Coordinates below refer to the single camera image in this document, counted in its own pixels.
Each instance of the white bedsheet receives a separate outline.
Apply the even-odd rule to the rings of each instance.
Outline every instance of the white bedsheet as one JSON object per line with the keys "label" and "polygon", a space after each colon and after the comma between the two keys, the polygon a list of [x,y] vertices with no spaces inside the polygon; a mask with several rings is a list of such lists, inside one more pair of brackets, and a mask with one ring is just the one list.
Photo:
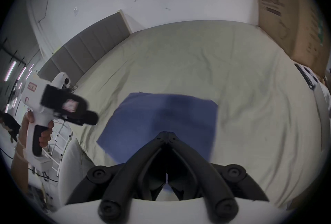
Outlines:
{"label": "white bedsheet", "polygon": [[75,93],[100,121],[71,127],[96,165],[114,165],[96,141],[119,104],[141,91],[216,102],[211,162],[242,165],[276,206],[299,195],[320,169],[321,127],[313,92],[258,27],[193,21],[146,29],[107,53],[77,85]]}

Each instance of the label sticker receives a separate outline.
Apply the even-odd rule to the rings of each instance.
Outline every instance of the label sticker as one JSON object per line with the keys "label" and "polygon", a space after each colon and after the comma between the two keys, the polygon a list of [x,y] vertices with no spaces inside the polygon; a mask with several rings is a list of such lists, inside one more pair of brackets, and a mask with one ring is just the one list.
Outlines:
{"label": "label sticker", "polygon": [[78,106],[78,102],[69,99],[62,105],[62,109],[70,113],[74,113],[76,112],[77,106]]}
{"label": "label sticker", "polygon": [[32,83],[32,82],[29,82],[29,85],[27,86],[27,88],[28,88],[29,90],[33,91],[33,92],[35,92],[36,87],[37,87],[37,85],[35,85],[35,84]]}

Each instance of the blue cloth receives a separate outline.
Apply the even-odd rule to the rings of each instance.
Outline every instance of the blue cloth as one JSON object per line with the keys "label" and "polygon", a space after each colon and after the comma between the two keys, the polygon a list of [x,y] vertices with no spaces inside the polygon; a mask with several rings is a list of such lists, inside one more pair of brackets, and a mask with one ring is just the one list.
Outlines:
{"label": "blue cloth", "polygon": [[177,94],[130,93],[97,143],[117,163],[126,162],[159,132],[171,131],[209,161],[217,104]]}

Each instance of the headboard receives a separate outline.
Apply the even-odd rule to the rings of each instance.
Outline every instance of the headboard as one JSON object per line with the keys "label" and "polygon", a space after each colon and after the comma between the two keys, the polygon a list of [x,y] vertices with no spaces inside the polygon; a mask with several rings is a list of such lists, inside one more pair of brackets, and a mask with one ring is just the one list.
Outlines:
{"label": "headboard", "polygon": [[60,73],[77,81],[107,52],[130,35],[121,12],[92,24],[64,44],[38,72],[41,79],[52,81]]}

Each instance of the bed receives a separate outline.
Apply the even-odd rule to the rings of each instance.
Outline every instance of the bed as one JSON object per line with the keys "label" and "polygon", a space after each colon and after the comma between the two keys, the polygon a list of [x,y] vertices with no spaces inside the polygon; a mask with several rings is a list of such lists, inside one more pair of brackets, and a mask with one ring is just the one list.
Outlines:
{"label": "bed", "polygon": [[95,165],[115,161],[96,141],[131,92],[190,95],[218,104],[210,162],[239,164],[282,206],[323,164],[313,92],[259,27],[229,21],[171,23],[135,32],[82,74],[75,94],[99,114],[71,128]]}

